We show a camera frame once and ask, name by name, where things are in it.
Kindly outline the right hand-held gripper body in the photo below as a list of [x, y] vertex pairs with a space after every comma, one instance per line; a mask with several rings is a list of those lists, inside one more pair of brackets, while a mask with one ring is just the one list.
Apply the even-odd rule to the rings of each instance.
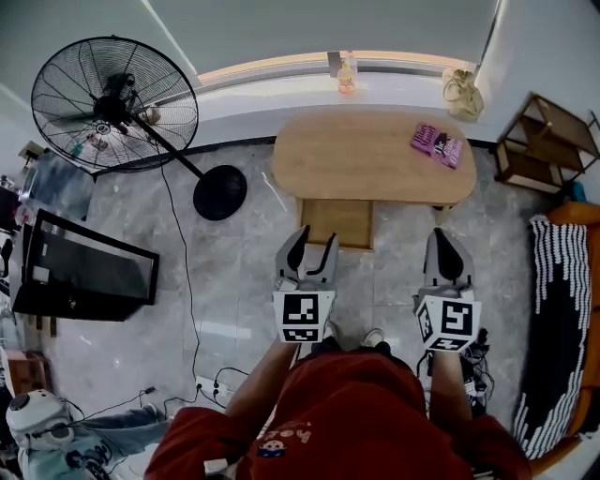
[[461, 353], [475, 342], [482, 304], [472, 285], [423, 287], [412, 300], [427, 351]]

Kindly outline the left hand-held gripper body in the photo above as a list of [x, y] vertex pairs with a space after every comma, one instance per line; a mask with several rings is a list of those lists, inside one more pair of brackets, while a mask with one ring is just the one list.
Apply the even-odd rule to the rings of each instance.
[[321, 342], [336, 297], [327, 284], [280, 278], [273, 292], [279, 339], [292, 344]]

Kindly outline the wooden drawer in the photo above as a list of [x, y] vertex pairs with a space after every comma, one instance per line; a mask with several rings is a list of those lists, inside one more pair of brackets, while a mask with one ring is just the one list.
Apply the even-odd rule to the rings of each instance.
[[373, 201], [298, 201], [299, 225], [309, 225], [307, 242], [325, 246], [333, 233], [340, 248], [369, 251], [374, 246]]

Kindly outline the person's left forearm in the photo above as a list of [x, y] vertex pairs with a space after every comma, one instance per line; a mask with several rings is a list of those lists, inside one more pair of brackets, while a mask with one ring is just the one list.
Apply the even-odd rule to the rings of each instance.
[[277, 404], [297, 350], [298, 344], [276, 339], [235, 391], [225, 415], [261, 429]]

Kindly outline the person's right forearm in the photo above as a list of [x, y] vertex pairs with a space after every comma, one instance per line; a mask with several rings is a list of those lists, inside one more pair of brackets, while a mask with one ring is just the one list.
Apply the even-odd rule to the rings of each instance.
[[429, 417], [440, 424], [473, 419], [457, 352], [435, 352], [433, 355]]

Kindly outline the wooden coffee table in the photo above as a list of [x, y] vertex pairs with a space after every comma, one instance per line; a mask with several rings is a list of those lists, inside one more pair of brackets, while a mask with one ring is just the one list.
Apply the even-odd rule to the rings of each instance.
[[420, 124], [465, 139], [451, 121], [415, 112], [334, 111], [299, 115], [279, 132], [272, 174], [299, 199], [437, 206], [440, 222], [473, 192], [473, 151], [463, 145], [451, 169], [415, 150]]

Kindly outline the white power strip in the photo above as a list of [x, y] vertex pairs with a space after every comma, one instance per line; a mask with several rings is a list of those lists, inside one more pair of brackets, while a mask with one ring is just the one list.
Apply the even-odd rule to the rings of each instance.
[[218, 401], [226, 400], [230, 398], [234, 393], [234, 391], [229, 385], [217, 381], [215, 378], [208, 378], [201, 375], [196, 375], [195, 383], [196, 386], [199, 387], [204, 394], [206, 394], [210, 398], [215, 398]]

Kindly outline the person's red shirt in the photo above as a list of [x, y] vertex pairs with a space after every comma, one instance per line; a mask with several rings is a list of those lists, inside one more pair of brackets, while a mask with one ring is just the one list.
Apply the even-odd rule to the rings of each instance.
[[412, 371], [378, 354], [292, 361], [261, 429], [182, 409], [144, 480], [532, 480], [493, 417], [444, 424]]

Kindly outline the orange sofa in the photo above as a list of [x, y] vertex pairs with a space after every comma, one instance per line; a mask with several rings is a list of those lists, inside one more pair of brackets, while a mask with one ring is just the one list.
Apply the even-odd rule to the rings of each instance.
[[567, 202], [551, 211], [547, 218], [554, 225], [575, 224], [588, 228], [591, 268], [591, 326], [586, 340], [587, 353], [582, 370], [575, 409], [567, 424], [567, 436], [549, 453], [530, 462], [535, 475], [557, 466], [583, 441], [583, 433], [600, 427], [600, 206], [583, 202]]

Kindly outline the beige canvas bag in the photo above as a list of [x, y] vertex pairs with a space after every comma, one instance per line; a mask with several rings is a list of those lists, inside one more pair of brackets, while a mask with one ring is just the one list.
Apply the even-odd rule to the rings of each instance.
[[449, 115], [461, 122], [476, 123], [485, 108], [475, 76], [468, 69], [447, 68], [442, 73], [442, 96]]

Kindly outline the black glass display cabinet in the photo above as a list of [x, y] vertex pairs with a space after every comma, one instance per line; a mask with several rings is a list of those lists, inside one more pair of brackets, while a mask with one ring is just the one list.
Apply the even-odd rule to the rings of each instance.
[[123, 322], [155, 303], [159, 255], [38, 209], [8, 262], [15, 313]]

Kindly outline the black standing fan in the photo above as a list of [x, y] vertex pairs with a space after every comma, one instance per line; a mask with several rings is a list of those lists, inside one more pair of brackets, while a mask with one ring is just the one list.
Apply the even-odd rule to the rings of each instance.
[[138, 40], [90, 37], [67, 45], [37, 74], [31, 108], [47, 143], [84, 166], [133, 173], [179, 161], [197, 179], [192, 203], [202, 218], [229, 218], [246, 199], [238, 168], [203, 172], [185, 156], [199, 125], [196, 94], [174, 61]]

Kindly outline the grey reflective panel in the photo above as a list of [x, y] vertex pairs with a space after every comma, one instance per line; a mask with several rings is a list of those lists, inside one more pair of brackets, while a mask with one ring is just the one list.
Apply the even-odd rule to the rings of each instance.
[[91, 174], [46, 149], [28, 169], [20, 201], [56, 215], [85, 221], [94, 186]]

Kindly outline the grey roller blind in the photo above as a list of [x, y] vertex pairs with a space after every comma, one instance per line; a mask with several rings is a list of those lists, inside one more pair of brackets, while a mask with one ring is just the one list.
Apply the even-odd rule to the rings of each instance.
[[142, 0], [204, 74], [332, 51], [481, 60], [499, 0]]

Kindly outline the brown wooden cabinet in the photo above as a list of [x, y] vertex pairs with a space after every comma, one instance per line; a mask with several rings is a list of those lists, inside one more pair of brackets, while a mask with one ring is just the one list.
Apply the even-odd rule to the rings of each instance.
[[12, 396], [40, 389], [53, 390], [50, 364], [41, 353], [4, 350], [2, 361]]

